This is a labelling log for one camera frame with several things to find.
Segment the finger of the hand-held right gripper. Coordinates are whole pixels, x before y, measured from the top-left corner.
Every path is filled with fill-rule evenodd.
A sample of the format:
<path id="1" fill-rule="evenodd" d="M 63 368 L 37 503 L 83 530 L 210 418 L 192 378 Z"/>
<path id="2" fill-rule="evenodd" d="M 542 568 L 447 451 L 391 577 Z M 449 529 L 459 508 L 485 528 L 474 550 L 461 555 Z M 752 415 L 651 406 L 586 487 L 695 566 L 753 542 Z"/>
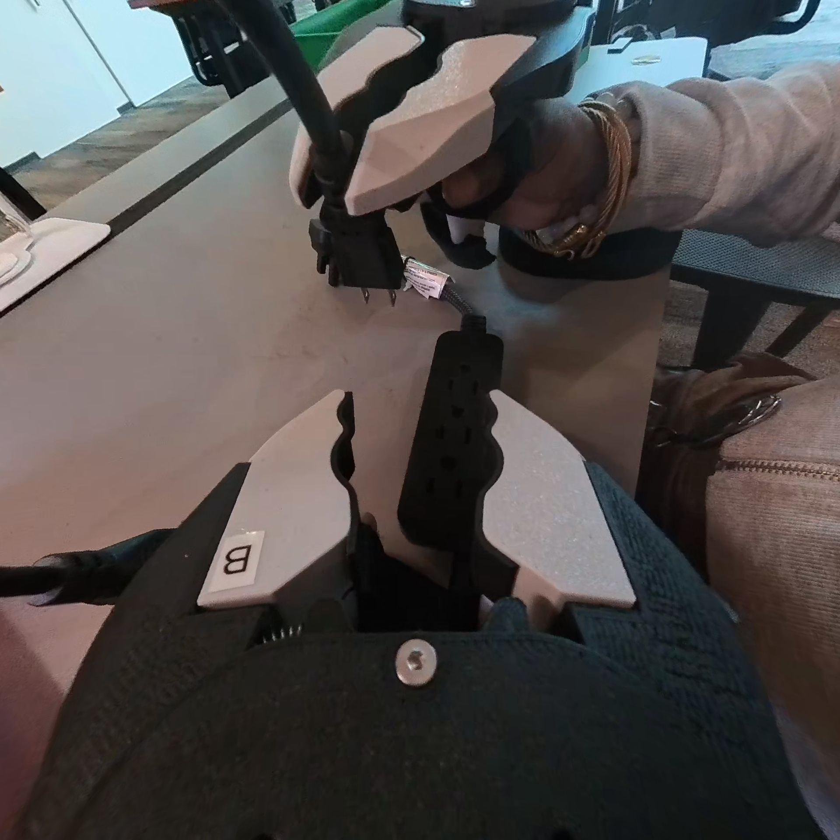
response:
<path id="1" fill-rule="evenodd" d="M 496 111 L 490 90 L 535 39 L 489 35 L 447 47 L 440 68 L 371 123 L 344 194 L 349 214 L 393 207 L 487 152 Z"/>
<path id="2" fill-rule="evenodd" d="M 351 211 L 403 210 L 427 189 L 428 39 L 376 25 L 318 73 L 347 143 Z"/>

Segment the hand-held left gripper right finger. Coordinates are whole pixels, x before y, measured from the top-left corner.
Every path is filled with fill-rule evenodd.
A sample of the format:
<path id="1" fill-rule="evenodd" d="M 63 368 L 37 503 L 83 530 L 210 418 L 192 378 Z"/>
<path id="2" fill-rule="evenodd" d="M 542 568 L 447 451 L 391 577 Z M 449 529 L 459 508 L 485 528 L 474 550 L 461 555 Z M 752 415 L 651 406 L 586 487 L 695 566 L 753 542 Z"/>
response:
<path id="1" fill-rule="evenodd" d="M 503 392 L 489 398 L 501 470 L 482 501 L 480 534 L 512 562 L 503 592 L 529 610 L 633 608 L 636 596 L 582 455 Z"/>

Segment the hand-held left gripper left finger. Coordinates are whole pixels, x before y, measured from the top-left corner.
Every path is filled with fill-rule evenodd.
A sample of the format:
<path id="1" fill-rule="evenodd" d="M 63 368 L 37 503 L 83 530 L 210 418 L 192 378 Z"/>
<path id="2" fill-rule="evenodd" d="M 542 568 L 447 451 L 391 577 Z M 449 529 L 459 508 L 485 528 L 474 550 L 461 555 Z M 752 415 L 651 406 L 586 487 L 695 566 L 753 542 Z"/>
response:
<path id="1" fill-rule="evenodd" d="M 330 599 L 353 611 L 353 435 L 353 394 L 335 390 L 260 447 L 217 540 L 199 608 L 307 613 Z"/>

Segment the green plastic bin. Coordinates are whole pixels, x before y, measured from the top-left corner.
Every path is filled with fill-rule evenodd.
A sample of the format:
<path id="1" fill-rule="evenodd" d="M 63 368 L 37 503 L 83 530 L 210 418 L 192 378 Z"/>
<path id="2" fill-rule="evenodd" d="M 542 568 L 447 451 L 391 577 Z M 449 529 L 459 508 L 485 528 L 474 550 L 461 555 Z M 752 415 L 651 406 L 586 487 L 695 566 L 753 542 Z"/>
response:
<path id="1" fill-rule="evenodd" d="M 386 25 L 400 23 L 402 5 L 400 1 L 341 1 L 291 24 L 290 30 L 309 67 L 318 72 L 345 32 L 359 22 L 376 26 L 376 17 Z"/>

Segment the black power plug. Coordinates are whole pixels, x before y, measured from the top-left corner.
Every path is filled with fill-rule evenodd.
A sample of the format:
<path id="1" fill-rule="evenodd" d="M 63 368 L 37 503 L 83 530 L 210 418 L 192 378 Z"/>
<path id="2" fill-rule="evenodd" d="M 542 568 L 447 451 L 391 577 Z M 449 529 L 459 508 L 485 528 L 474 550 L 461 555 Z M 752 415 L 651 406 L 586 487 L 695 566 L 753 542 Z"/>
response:
<path id="1" fill-rule="evenodd" d="M 308 231 L 317 272 L 331 287 L 359 289 L 365 302 L 371 290 L 385 291 L 395 306 L 404 285 L 404 260 L 385 210 L 353 216 L 343 199 L 327 196 Z"/>

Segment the black power strip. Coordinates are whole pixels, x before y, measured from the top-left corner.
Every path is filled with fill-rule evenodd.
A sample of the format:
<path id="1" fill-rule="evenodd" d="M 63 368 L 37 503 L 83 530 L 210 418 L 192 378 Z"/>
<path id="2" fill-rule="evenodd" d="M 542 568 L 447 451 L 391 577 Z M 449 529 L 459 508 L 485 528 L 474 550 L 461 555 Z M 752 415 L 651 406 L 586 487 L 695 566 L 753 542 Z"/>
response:
<path id="1" fill-rule="evenodd" d="M 464 316 L 459 330 L 437 339 L 397 506 L 415 545 L 469 549 L 478 496 L 496 464 L 489 393 L 501 383 L 503 352 L 478 316 Z"/>

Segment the person's right forearm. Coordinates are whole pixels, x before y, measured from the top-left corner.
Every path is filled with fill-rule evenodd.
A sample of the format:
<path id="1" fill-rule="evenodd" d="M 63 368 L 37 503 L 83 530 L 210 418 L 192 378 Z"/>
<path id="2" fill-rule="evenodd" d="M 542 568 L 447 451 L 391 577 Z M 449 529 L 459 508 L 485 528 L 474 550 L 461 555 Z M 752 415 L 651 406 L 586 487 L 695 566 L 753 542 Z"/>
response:
<path id="1" fill-rule="evenodd" d="M 638 126 L 635 175 L 612 231 L 699 229 L 769 247 L 839 218 L 839 66 L 766 80 L 609 89 Z"/>

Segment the person's right hand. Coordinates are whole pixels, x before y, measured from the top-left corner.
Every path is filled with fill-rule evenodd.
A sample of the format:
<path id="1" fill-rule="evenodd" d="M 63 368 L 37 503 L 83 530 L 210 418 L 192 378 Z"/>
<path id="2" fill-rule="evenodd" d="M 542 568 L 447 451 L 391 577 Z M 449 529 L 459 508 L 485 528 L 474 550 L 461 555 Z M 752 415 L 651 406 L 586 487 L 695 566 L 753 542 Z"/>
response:
<path id="1" fill-rule="evenodd" d="M 518 230 L 539 230 L 579 217 L 606 189 L 608 152 L 601 131 L 586 113 L 564 99 L 539 101 L 526 119 L 529 150 L 520 143 L 513 152 L 501 141 L 441 185 L 445 203 L 453 209 L 487 203 L 510 174 L 519 179 L 504 203 L 498 203 L 486 220 Z"/>

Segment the white side table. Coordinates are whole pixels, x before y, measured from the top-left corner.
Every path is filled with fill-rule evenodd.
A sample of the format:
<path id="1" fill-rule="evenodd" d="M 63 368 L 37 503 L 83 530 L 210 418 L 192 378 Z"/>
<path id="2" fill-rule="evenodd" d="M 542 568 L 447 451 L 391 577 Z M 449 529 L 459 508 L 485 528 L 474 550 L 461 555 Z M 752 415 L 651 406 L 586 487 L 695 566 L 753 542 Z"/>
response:
<path id="1" fill-rule="evenodd" d="M 666 87 L 674 81 L 702 77 L 707 52 L 708 42 L 699 37 L 593 45 L 575 72 L 565 99 L 577 103 L 598 91 L 634 81 Z"/>

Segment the black office chair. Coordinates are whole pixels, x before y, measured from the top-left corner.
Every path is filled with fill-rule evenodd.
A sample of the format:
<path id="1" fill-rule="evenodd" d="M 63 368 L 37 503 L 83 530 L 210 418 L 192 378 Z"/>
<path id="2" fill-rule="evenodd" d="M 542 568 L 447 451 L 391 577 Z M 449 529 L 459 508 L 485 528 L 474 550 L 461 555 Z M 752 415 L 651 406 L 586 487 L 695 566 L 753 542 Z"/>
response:
<path id="1" fill-rule="evenodd" d="M 174 2 L 156 10 L 172 20 L 193 75 L 230 98 L 268 78 L 256 49 L 215 1 Z"/>
<path id="2" fill-rule="evenodd" d="M 677 37 L 699 37 L 709 47 L 765 35 L 792 35 L 808 25 L 819 1 L 600 1 L 591 42 L 606 45 L 633 32 L 655 39 L 673 29 Z"/>

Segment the metal keyring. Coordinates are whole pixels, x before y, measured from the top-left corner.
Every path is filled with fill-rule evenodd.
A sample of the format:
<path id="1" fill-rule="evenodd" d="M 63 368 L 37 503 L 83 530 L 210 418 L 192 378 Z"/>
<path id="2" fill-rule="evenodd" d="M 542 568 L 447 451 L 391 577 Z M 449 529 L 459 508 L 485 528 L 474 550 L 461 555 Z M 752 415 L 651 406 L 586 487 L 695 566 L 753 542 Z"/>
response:
<path id="1" fill-rule="evenodd" d="M 650 442 L 653 448 L 714 448 L 726 439 L 770 419 L 781 406 L 782 399 L 778 394 L 757 395 L 707 414 L 687 430 L 677 431 L 671 427 L 657 426 L 650 434 Z"/>

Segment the grey office chair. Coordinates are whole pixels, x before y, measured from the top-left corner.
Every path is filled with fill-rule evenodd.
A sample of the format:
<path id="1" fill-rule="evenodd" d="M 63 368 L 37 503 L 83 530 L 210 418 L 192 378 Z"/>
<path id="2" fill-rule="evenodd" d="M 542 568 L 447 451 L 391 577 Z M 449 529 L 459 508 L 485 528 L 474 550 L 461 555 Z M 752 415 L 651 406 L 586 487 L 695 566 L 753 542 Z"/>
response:
<path id="1" fill-rule="evenodd" d="M 771 304 L 801 308 L 765 351 L 778 358 L 839 309 L 838 243 L 823 236 L 758 248 L 740 238 L 686 231 L 670 277 L 707 293 L 691 359 L 702 371 L 740 354 Z"/>

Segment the white display stand base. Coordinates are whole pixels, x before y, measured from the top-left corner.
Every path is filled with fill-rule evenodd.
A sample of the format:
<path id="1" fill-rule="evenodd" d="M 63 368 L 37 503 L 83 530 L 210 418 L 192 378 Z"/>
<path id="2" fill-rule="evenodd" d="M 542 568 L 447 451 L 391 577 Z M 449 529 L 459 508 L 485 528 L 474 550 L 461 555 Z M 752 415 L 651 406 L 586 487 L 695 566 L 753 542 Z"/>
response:
<path id="1" fill-rule="evenodd" d="M 51 217 L 1 170 L 1 313 L 11 311 L 111 236 L 108 224 Z"/>

